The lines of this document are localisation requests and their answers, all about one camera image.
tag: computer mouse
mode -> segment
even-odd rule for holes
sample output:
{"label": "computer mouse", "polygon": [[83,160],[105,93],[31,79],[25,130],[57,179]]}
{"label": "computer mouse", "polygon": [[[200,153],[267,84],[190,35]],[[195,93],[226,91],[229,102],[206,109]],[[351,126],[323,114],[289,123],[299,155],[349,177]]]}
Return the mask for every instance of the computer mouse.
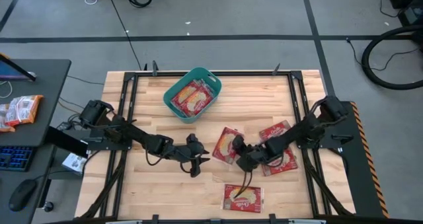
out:
{"label": "computer mouse", "polygon": [[11,211],[20,211],[24,209],[36,187],[37,182],[35,180],[23,180],[15,191],[13,191],[11,199],[9,200],[9,209]]}

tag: monitor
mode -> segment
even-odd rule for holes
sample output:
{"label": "monitor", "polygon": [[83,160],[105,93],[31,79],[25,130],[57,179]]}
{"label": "monitor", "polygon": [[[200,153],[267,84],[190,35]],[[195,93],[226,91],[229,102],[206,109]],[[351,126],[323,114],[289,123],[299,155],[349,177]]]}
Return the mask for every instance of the monitor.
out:
{"label": "monitor", "polygon": [[0,81],[35,81],[36,75],[33,72],[28,72],[8,57],[0,53]]}

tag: gray concrete floor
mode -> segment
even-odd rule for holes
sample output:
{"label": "gray concrete floor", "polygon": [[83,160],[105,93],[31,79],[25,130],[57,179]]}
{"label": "gray concrete floor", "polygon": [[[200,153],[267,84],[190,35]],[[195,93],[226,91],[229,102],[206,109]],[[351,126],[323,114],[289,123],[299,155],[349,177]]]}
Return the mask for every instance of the gray concrete floor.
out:
{"label": "gray concrete floor", "polygon": [[[12,0],[0,0],[0,18]],[[153,0],[136,9],[114,0],[130,36],[285,34],[311,35],[303,0]],[[379,0],[310,0],[320,35],[376,35],[401,26],[379,12]],[[388,1],[384,9],[394,13]],[[83,0],[19,0],[2,38],[124,36],[110,0],[86,5]],[[360,57],[368,41],[353,41]],[[160,69],[321,69],[312,40],[199,40],[134,42],[141,62],[154,59]],[[345,41],[322,41],[336,94],[358,104],[391,217],[423,219],[423,182],[419,154],[423,121],[422,89],[389,91],[371,84],[354,62]],[[405,41],[383,42],[371,64],[383,67],[394,52],[415,48]],[[70,59],[70,75],[103,82],[110,70],[136,70],[127,42],[1,43],[0,52],[13,58]],[[423,78],[420,52],[396,57],[379,76],[395,82]],[[68,79],[62,97],[84,106],[100,98],[102,87]],[[52,125],[71,112],[58,106]],[[48,195],[56,208],[36,212],[34,223],[73,217],[81,181],[53,182]]]}

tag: keyboard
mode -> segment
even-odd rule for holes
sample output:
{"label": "keyboard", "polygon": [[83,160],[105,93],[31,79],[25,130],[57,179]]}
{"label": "keyboard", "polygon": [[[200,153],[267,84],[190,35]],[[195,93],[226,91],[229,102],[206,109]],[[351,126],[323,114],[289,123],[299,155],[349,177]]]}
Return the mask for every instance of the keyboard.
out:
{"label": "keyboard", "polygon": [[0,170],[26,172],[34,154],[34,147],[0,146]]}

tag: desk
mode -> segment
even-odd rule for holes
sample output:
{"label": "desk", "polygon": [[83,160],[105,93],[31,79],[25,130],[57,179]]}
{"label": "desk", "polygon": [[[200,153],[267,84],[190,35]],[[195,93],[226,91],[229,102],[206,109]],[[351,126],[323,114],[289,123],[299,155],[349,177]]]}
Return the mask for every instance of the desk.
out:
{"label": "desk", "polygon": [[49,172],[56,148],[44,144],[44,137],[50,126],[58,98],[69,71],[71,62],[67,59],[14,59],[16,64],[27,71],[37,74],[35,82],[12,82],[13,94],[9,98],[0,98],[0,104],[9,103],[14,97],[42,94],[36,122],[16,127],[16,132],[0,133],[1,145],[27,145],[38,147],[28,172],[0,171],[0,217],[9,223],[30,223],[38,207],[46,177],[37,180],[37,187],[28,205],[19,212],[9,209],[9,198],[15,188],[29,178]]}
{"label": "desk", "polygon": [[[308,103],[312,105],[325,96],[322,80],[317,70],[302,71],[302,74]],[[291,125],[295,123],[286,80],[271,76],[224,76],[219,77],[223,88],[217,102],[197,122],[183,124],[163,104],[164,92],[179,78],[139,79],[133,116],[137,120],[134,123],[136,126],[149,133],[169,136],[175,143],[184,143],[189,133],[195,133],[206,149],[213,151],[225,126],[244,133],[246,143],[256,143],[260,130],[282,120],[287,120]],[[123,79],[124,72],[109,72],[104,86],[102,100],[116,109]],[[128,113],[130,87],[126,93],[124,115]],[[148,166],[141,145],[134,143],[126,161],[118,219],[151,219],[153,214],[159,214],[160,219],[260,219],[268,218],[270,213],[275,213],[278,218],[312,217],[301,152],[291,146],[299,168],[268,177],[256,169],[251,186],[264,188],[264,210],[262,213],[245,213],[220,208],[224,184],[240,185],[243,181],[243,172],[235,164],[227,165],[212,159],[202,164],[199,176],[190,178],[173,161]],[[327,150],[319,152],[326,184],[346,209],[355,212],[342,159]],[[102,151],[88,163],[75,216],[87,211],[104,186],[108,158],[109,152]],[[315,189],[319,211],[323,213],[322,199],[316,185]],[[111,214],[114,197],[113,192],[111,194],[107,215]]]}

